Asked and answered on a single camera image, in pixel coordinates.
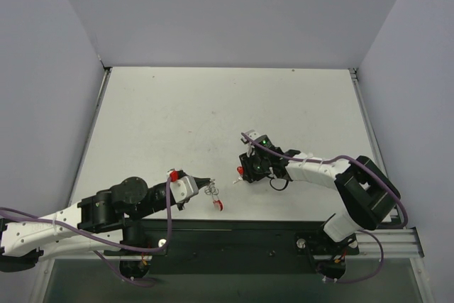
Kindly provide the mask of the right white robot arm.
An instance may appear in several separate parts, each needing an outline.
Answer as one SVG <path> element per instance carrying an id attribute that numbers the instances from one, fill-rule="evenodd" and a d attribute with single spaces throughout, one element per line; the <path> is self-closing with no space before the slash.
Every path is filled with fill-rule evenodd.
<path id="1" fill-rule="evenodd" d="M 360 230 L 374 231 L 396 206 L 403 216 L 397 227 L 406 226 L 408 214 L 398 189 L 370 158 L 364 155 L 316 158 L 293 149 L 284 152 L 268 136 L 256 131 L 241 135 L 248 147 L 239 156 L 238 172 L 243 181 L 254 183 L 267 178 L 271 182 L 283 180 L 285 186 L 307 182 L 339 193 L 344 208 L 321 228 L 332 242 L 340 243 Z"/>

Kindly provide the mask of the red handled keyring holder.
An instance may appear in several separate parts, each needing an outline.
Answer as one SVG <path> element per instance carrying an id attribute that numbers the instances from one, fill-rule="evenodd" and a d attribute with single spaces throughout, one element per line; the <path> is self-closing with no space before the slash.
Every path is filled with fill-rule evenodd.
<path id="1" fill-rule="evenodd" d="M 219 199 L 219 196 L 218 196 L 219 190 L 216 187 L 214 182 L 211 182 L 205 188 L 204 193 L 211 197 L 212 203 L 217 210 L 223 211 L 223 209 L 224 209 L 223 202 Z"/>

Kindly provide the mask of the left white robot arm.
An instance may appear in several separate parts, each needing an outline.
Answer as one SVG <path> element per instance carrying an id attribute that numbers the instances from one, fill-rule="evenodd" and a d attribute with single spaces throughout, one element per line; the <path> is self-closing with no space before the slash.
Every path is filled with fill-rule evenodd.
<path id="1" fill-rule="evenodd" d="M 172 206 L 184 205 L 214 180 L 171 171 L 167 181 L 149 187 L 129 177 L 65 209 L 43 217 L 1 208 L 1 271 L 34 268 L 63 253 L 111 250 L 154 255 L 166 251 L 172 237 Z M 167 235 L 152 242 L 141 220 L 167 212 Z"/>

